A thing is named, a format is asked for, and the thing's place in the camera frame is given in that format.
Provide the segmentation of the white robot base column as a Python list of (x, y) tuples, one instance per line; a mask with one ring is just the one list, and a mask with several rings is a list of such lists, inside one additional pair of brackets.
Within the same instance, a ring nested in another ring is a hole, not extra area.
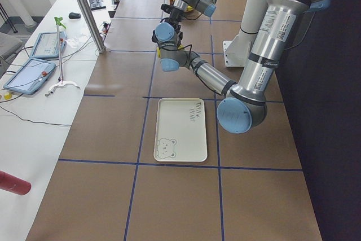
[(266, 0), (246, 1), (239, 34), (231, 41), (223, 41), (226, 67), (245, 66), (267, 8)]

